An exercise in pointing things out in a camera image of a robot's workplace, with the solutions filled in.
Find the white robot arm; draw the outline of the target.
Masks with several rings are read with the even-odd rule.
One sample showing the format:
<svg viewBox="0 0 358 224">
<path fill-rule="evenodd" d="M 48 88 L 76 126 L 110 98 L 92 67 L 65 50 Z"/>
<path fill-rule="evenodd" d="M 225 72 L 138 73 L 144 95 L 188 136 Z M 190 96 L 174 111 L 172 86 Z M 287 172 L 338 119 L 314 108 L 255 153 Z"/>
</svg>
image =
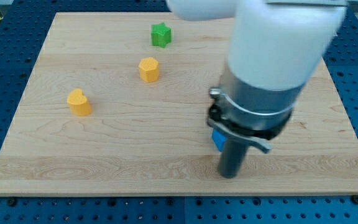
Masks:
<svg viewBox="0 0 358 224">
<path fill-rule="evenodd" d="M 233 18 L 219 85 L 210 89 L 213 140 L 244 149 L 242 135 L 274 138 L 342 24 L 346 1 L 184 1 L 167 6 L 186 21 Z"/>
</svg>

